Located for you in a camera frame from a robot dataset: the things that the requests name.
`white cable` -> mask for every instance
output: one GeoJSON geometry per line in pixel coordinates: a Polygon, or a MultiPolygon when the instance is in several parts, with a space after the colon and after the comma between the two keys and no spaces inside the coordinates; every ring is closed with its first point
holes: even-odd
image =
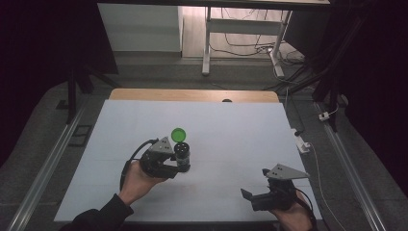
{"type": "Polygon", "coordinates": [[[344,227],[342,226],[342,224],[339,222],[339,220],[336,218],[336,216],[334,215],[333,211],[330,209],[329,205],[327,204],[326,199],[324,198],[323,195],[323,190],[321,189],[321,181],[320,181],[320,170],[319,170],[319,162],[318,162],[318,153],[316,153],[316,149],[313,146],[313,144],[311,142],[309,142],[309,144],[312,146],[313,151],[315,152],[315,159],[316,159],[316,166],[318,167],[318,180],[319,180],[319,188],[320,188],[320,193],[321,193],[321,198],[323,198],[324,204],[326,205],[327,209],[330,211],[331,215],[333,216],[333,218],[336,220],[337,223],[339,223],[339,225],[343,228],[343,230],[345,231],[344,227]]]}
{"type": "Polygon", "coordinates": [[[334,112],[329,113],[329,115],[332,115],[332,114],[336,113],[336,112],[337,112],[337,110],[339,110],[339,104],[337,104],[337,108],[336,108],[336,110],[335,110],[334,112]]]}

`small black object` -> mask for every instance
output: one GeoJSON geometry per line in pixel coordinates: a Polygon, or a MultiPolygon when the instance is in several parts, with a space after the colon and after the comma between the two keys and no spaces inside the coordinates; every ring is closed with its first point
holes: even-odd
{"type": "Polygon", "coordinates": [[[174,145],[177,166],[180,172],[187,172],[190,169],[190,146],[186,142],[178,142],[174,145]]]}

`table leg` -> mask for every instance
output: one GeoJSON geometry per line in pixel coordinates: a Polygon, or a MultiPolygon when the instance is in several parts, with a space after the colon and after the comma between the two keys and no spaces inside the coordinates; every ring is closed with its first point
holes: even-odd
{"type": "Polygon", "coordinates": [[[202,75],[210,74],[210,27],[211,27],[211,7],[207,8],[207,17],[205,20],[205,45],[203,55],[202,75]]]}
{"type": "Polygon", "coordinates": [[[283,35],[285,34],[285,31],[286,31],[286,27],[288,26],[288,21],[289,21],[289,17],[291,16],[291,13],[292,11],[287,12],[283,22],[281,23],[280,31],[276,39],[275,45],[273,46],[273,50],[269,52],[270,59],[272,60],[272,63],[273,63],[273,68],[275,69],[275,73],[278,78],[285,76],[282,70],[282,66],[280,65],[279,60],[278,60],[278,52],[279,52],[279,46],[283,39],[283,35]]]}

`gray floor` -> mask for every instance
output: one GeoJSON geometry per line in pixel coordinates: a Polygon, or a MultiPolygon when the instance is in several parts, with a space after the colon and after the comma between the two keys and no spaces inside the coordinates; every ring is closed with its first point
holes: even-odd
{"type": "MultiPolygon", "coordinates": [[[[269,62],[216,61],[212,62],[211,75],[202,77],[200,61],[129,56],[117,57],[117,60],[119,75],[111,77],[126,88],[261,90],[278,83],[273,78],[269,62]],[[143,59],[143,62],[133,63],[140,59],[143,59]]],[[[288,74],[293,73],[295,69],[296,66],[285,67],[288,74]]],[[[92,82],[95,84],[95,90],[89,98],[79,125],[95,124],[103,102],[112,90],[96,78],[92,77],[92,82]]],[[[319,160],[321,189],[337,220],[345,230],[371,230],[323,124],[317,119],[318,112],[311,100],[311,92],[311,89],[302,90],[288,99],[281,97],[281,100],[286,105],[291,126],[304,130],[302,138],[311,142],[316,149],[317,155],[311,152],[301,158],[312,175],[311,184],[319,209],[331,230],[342,230],[322,199],[316,157],[319,160]]],[[[54,87],[43,96],[12,156],[0,169],[0,230],[5,230],[9,225],[44,159],[62,132],[66,110],[57,110],[56,106],[60,100],[66,98],[66,84],[54,87]]],[[[348,123],[344,108],[340,108],[337,115],[339,134],[386,227],[388,230],[406,230],[408,218],[403,215],[408,212],[407,198],[372,150],[348,123]]],[[[82,141],[71,139],[70,142],[77,144],[82,141]]],[[[55,223],[53,218],[84,149],[84,146],[66,148],[26,230],[57,230],[62,226],[55,223]]],[[[322,222],[319,223],[319,228],[327,230],[322,222]]]]}

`metal frame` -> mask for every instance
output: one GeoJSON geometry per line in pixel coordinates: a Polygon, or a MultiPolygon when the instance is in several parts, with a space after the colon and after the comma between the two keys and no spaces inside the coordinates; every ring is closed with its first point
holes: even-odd
{"type": "Polygon", "coordinates": [[[205,27],[205,45],[203,54],[202,75],[210,74],[210,34],[211,33],[226,33],[226,34],[246,34],[246,35],[265,35],[277,36],[273,49],[268,52],[273,63],[273,68],[278,78],[284,77],[282,66],[278,60],[277,54],[279,47],[288,26],[291,12],[287,12],[282,22],[278,21],[253,21],[240,19],[211,19],[211,7],[207,10],[205,27]]]}
{"type": "Polygon", "coordinates": [[[333,6],[325,3],[279,2],[263,0],[99,0],[98,3],[160,5],[160,6],[190,6],[215,8],[245,8],[284,11],[328,12],[348,9],[361,9],[370,0],[358,4],[333,6]]]}
{"type": "MultiPolygon", "coordinates": [[[[317,111],[321,114],[323,113],[322,109],[319,107],[319,104],[316,103],[315,107],[317,111]]],[[[374,202],[371,199],[371,196],[367,192],[363,182],[360,179],[360,175],[358,174],[357,169],[355,168],[354,164],[352,163],[344,145],[339,137],[339,134],[334,132],[332,127],[329,125],[328,122],[324,123],[324,130],[327,133],[329,140],[331,141],[336,154],[339,158],[339,161],[344,169],[345,175],[348,178],[348,181],[354,190],[354,193],[361,204],[361,208],[363,212],[366,214],[367,221],[369,222],[372,230],[377,231],[385,231],[387,228],[385,227],[384,222],[380,214],[378,213],[377,208],[375,207],[374,202]]]]}
{"type": "Polygon", "coordinates": [[[60,138],[55,143],[54,147],[48,154],[47,159],[41,167],[36,179],[31,185],[30,189],[27,191],[23,201],[18,207],[17,212],[9,224],[7,230],[24,230],[30,220],[31,215],[36,209],[39,200],[41,199],[42,193],[45,191],[58,162],[60,161],[66,146],[68,145],[69,138],[73,134],[76,125],[78,124],[82,114],[84,113],[87,103],[89,101],[89,96],[84,96],[84,99],[80,103],[80,108],[78,114],[72,119],[70,124],[67,124],[60,135],[60,138]]]}

